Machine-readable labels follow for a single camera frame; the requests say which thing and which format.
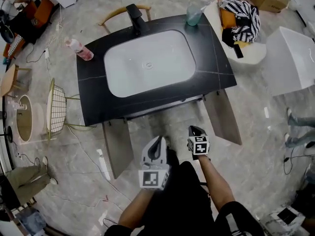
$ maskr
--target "white basin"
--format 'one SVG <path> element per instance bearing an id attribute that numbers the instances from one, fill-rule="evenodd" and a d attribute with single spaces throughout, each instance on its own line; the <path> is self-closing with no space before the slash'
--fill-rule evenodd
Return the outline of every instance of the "white basin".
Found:
<path id="1" fill-rule="evenodd" d="M 168 30 L 110 48 L 104 56 L 107 83 L 117 97 L 128 97 L 188 80 L 196 70 L 185 36 Z"/>

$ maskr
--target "person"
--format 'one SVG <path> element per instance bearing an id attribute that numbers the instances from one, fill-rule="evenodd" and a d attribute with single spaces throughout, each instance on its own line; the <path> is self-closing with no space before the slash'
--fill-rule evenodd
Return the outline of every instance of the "person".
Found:
<path id="1" fill-rule="evenodd" d="M 292 110 L 288 108 L 286 110 L 287 124 L 290 126 L 308 126 L 315 128 L 315 118 L 298 118 L 292 114 Z M 288 133 L 284 135 L 284 142 L 288 148 L 297 147 L 300 145 L 307 144 L 306 147 L 312 147 L 315 144 L 315 129 L 307 132 L 304 136 L 300 138 L 291 137 Z"/>
<path id="2" fill-rule="evenodd" d="M 14 6 L 15 3 L 29 3 L 31 0 L 3 0 L 1 9 L 8 15 L 6 24 L 11 31 L 19 34 L 26 42 L 34 44 L 38 37 L 38 32 L 31 21 L 23 12 L 19 12 Z"/>
<path id="3" fill-rule="evenodd" d="M 0 220 L 13 220 L 12 209 L 30 201 L 47 184 L 58 184 L 48 176 L 47 165 L 47 157 L 44 157 L 39 165 L 16 168 L 0 176 Z"/>
<path id="4" fill-rule="evenodd" d="M 201 187 L 191 163 L 185 161 L 180 165 L 176 153 L 169 152 L 167 162 L 171 170 L 165 189 L 142 189 L 105 236 L 128 236 L 142 226 L 139 236 L 264 236 L 260 224 L 235 201 L 231 188 L 208 156 L 200 155 L 198 160 L 209 193 Z M 215 221 L 211 200 L 219 211 Z"/>

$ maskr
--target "gray tile floor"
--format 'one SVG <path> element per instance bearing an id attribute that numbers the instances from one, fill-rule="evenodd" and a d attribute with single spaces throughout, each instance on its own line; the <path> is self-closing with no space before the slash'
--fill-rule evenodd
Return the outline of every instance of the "gray tile floor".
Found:
<path id="1" fill-rule="evenodd" d="M 210 0 L 78 0 L 75 5 L 62 9 L 63 29 L 58 34 L 56 24 L 60 20 L 60 12 L 54 14 L 53 24 L 37 41 L 28 60 L 38 59 L 47 43 L 57 36 L 49 46 L 50 77 L 54 77 L 56 84 L 64 88 L 66 95 L 78 94 L 76 56 L 64 46 L 63 39 L 66 36 L 88 44 L 106 35 L 105 29 L 97 23 L 110 11 L 130 3 L 151 5 L 152 18 L 156 19 L 185 14 L 190 1 L 202 4 Z M 266 37 L 279 26 L 302 32 L 303 25 L 292 11 L 285 10 L 280 14 L 261 11 L 260 18 L 261 42 L 265 42 Z M 130 22 L 126 14 L 108 22 L 112 31 L 127 26 L 130 26 Z M 27 46 L 15 61 L 21 67 L 32 68 L 31 74 L 22 73 L 19 79 L 25 83 L 30 78 L 27 94 L 31 101 L 45 103 L 50 83 L 45 59 L 42 57 L 36 63 L 26 64 L 26 56 L 31 50 L 32 47 Z M 32 161 L 36 157 L 41 159 L 47 156 L 52 174 L 59 182 L 57 186 L 48 185 L 35 197 L 36 206 L 47 223 L 69 235 L 102 235 L 106 230 L 102 218 L 118 221 L 129 200 L 138 193 L 139 157 L 143 146 L 151 138 L 156 135 L 169 136 L 180 161 L 191 161 L 191 154 L 186 147 L 189 125 L 203 127 L 208 132 L 211 137 L 210 157 L 213 164 L 231 185 L 235 198 L 253 214 L 261 217 L 275 206 L 292 200 L 309 160 L 294 159 L 292 173 L 286 176 L 283 158 L 291 151 L 285 148 L 283 136 L 287 131 L 293 135 L 302 134 L 307 128 L 290 130 L 286 123 L 285 109 L 291 107 L 299 116 L 312 115 L 315 87 L 272 97 L 263 79 L 263 64 L 240 66 L 233 62 L 231 65 L 238 85 L 228 88 L 227 94 L 239 125 L 242 146 L 215 137 L 203 103 L 189 103 L 129 122 L 135 160 L 111 183 L 101 176 L 99 169 L 81 149 L 82 146 L 89 157 L 99 163 L 96 150 L 106 151 L 100 124 L 88 132 L 74 131 L 79 141 L 65 128 L 49 146 L 46 142 L 22 145 L 17 135 L 14 111 L 8 106 L 7 124 L 12 126 L 19 152 L 26 154 Z M 269 118 L 265 117 L 265 107 L 269 110 Z M 67 119 L 70 123 L 83 124 L 79 102 L 72 101 L 68 104 Z M 294 151 L 294 155 L 303 153 L 303 148 Z M 31 165 L 25 156 L 22 159 L 15 157 L 13 147 L 11 154 L 16 166 Z M 200 165 L 196 162 L 193 165 L 203 180 Z"/>

